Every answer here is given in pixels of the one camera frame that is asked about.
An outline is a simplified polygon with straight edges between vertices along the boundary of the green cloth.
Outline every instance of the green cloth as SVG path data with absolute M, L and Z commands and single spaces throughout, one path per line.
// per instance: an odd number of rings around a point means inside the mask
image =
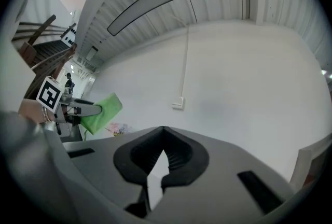
M 100 128 L 105 127 L 105 125 L 107 125 L 107 123 L 122 110 L 122 103 L 115 93 L 95 103 L 94 105 L 102 107 L 102 112 L 100 114 L 81 117 L 81 125 L 93 135 Z

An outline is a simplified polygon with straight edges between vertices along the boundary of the green towel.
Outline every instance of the green towel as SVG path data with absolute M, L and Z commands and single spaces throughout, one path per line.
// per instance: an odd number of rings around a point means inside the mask
M 81 125 L 87 129 L 91 134 L 95 134 L 100 128 L 105 127 L 111 119 L 116 116 L 122 109 L 122 103 L 118 96 L 113 93 L 107 98 L 95 103 L 102 107 L 102 112 L 98 115 L 81 117 Z

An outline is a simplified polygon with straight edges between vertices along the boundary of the black slot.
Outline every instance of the black slot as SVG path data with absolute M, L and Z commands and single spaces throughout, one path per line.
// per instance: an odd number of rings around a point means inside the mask
M 238 178 L 264 214 L 270 213 L 283 203 L 252 171 L 238 173 Z
M 76 151 L 70 151 L 68 152 L 69 157 L 72 158 L 77 158 L 80 156 L 84 156 L 90 153 L 94 153 L 94 150 L 92 148 L 85 148 L 85 149 L 80 149 Z

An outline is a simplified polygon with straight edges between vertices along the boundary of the person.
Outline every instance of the person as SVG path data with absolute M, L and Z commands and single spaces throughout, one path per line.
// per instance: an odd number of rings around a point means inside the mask
M 66 77 L 68 78 L 68 80 L 66 82 L 66 85 L 64 85 L 64 86 L 65 86 L 65 88 L 69 88 L 69 94 L 72 94 L 74 86 L 75 86 L 75 84 L 72 81 L 72 75 L 70 73 L 68 73 L 66 75 Z

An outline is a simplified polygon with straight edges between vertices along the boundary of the corrugated ceiling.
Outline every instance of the corrugated ceiling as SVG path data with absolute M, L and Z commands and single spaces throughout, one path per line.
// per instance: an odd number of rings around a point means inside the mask
M 249 12 L 257 8 L 256 12 L 262 11 L 261 22 L 296 31 L 307 42 L 321 67 L 332 70 L 330 27 L 317 0 L 260 0 L 263 8 L 258 7 L 259 3 L 254 5 L 253 0 L 174 0 L 140 17 L 113 37 L 107 27 L 135 1 L 87 0 L 76 35 L 80 55 L 84 57 L 92 45 L 96 46 L 99 52 L 91 63 L 100 66 L 128 48 L 184 26 L 172 16 L 184 24 L 220 19 L 256 20 L 259 15 L 250 16 Z

